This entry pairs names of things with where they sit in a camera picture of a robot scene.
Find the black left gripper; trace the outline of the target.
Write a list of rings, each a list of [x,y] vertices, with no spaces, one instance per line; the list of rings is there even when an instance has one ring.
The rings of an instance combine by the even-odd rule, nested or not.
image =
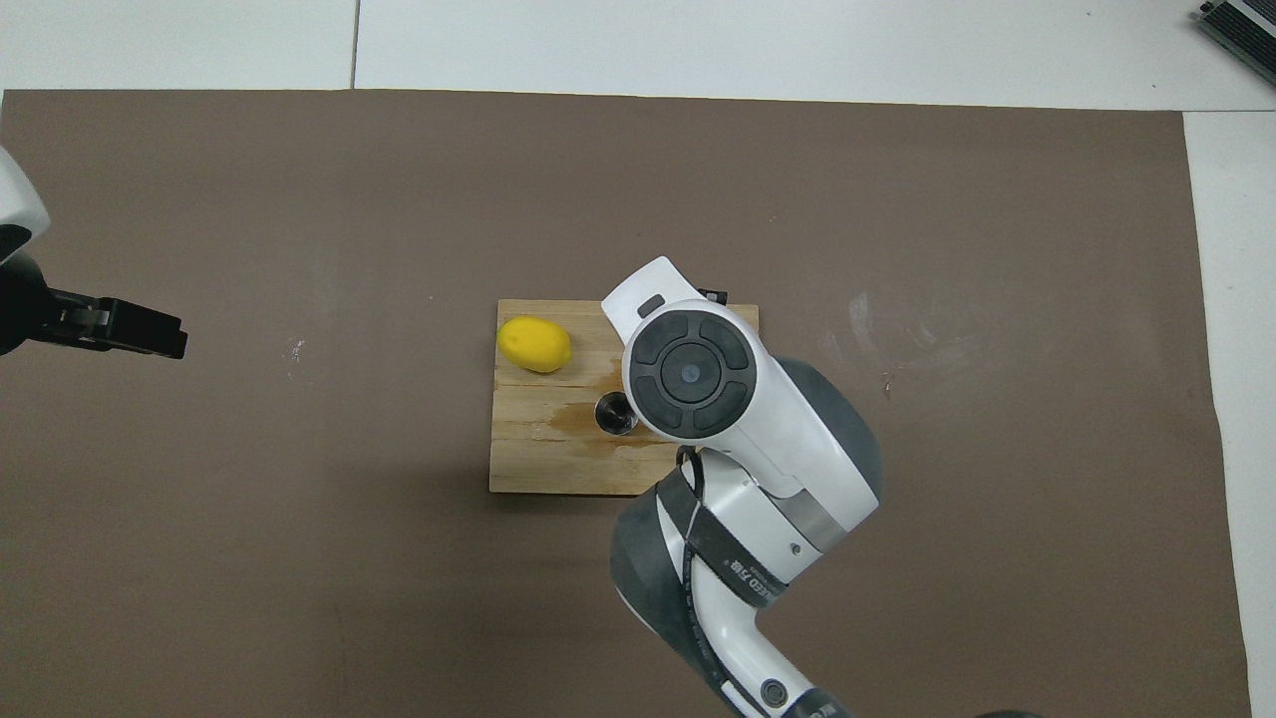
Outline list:
[[[181,360],[188,347],[181,319],[124,298],[51,291],[38,263],[17,251],[1,268],[1,355],[36,339],[43,328],[47,344],[96,353],[122,349]]]

